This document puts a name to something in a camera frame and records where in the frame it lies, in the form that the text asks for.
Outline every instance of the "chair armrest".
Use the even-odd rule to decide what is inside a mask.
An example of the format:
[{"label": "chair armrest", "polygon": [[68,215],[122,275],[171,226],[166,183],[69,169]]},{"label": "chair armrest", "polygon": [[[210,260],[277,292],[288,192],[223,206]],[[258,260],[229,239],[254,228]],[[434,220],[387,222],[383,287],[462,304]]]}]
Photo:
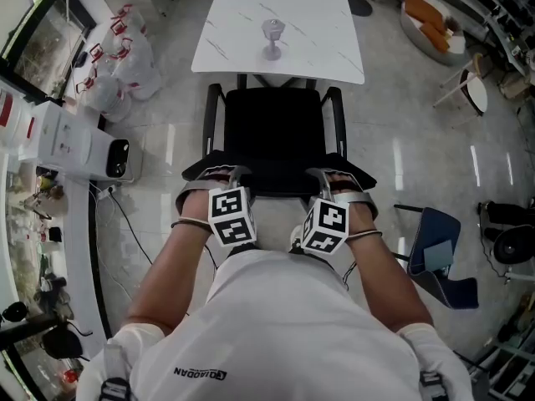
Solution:
[{"label": "chair armrest", "polygon": [[344,103],[342,101],[342,91],[339,88],[331,86],[321,100],[321,105],[325,104],[327,99],[333,103],[334,132],[336,133],[336,151],[345,159],[348,157],[347,139],[345,135],[345,117]]},{"label": "chair armrest", "polygon": [[202,157],[210,154],[214,148],[214,130],[216,128],[217,101],[221,97],[224,104],[225,95],[220,84],[208,86],[206,109],[204,112],[204,126],[202,129]]}]

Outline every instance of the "window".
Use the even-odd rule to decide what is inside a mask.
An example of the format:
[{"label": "window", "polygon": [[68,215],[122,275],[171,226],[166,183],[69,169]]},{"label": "window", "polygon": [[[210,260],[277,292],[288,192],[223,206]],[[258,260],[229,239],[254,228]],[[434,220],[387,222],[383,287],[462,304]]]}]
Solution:
[{"label": "window", "polygon": [[0,43],[0,75],[35,102],[60,100],[94,25],[78,0],[69,0],[69,11],[66,0],[33,0],[8,41]]}]

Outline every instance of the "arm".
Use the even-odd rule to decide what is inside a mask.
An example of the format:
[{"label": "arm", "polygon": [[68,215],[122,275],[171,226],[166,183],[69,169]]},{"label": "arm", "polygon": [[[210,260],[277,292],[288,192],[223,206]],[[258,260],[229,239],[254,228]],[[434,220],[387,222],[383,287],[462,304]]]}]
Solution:
[{"label": "arm", "polygon": [[[182,215],[206,221],[208,192],[190,193]],[[190,306],[197,266],[209,235],[195,226],[179,224],[172,229],[130,305],[125,325],[150,323],[167,335],[181,323]]]},{"label": "arm", "polygon": [[[351,204],[349,233],[374,229],[368,206]],[[416,322],[433,324],[411,279],[380,236],[349,241],[349,248],[359,267],[369,311],[374,317],[393,332]]]}]

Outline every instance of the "power strip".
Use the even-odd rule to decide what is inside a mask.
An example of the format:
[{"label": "power strip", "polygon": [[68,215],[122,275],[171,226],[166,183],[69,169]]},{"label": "power strip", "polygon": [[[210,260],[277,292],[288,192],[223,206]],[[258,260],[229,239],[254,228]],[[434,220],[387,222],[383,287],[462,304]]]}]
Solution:
[{"label": "power strip", "polygon": [[101,201],[101,200],[107,198],[110,195],[110,192],[111,193],[115,193],[119,189],[119,186],[120,185],[118,185],[118,184],[113,184],[110,187],[108,187],[107,189],[104,189],[104,190],[100,191],[99,194],[97,195],[97,199],[99,201]]}]

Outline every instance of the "white t-shirt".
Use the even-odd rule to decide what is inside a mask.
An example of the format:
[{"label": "white t-shirt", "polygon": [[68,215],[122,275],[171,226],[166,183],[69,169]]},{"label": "white t-shirt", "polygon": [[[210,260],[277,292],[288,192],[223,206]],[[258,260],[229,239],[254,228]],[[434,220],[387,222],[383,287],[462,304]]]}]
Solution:
[{"label": "white t-shirt", "polygon": [[[420,369],[442,374],[450,401],[473,400],[468,373],[433,327],[397,334],[351,299],[324,263],[245,251],[217,271],[206,305],[164,338],[130,324],[110,341],[132,367],[140,401],[420,399]],[[102,353],[82,373],[78,401],[95,401]]]}]

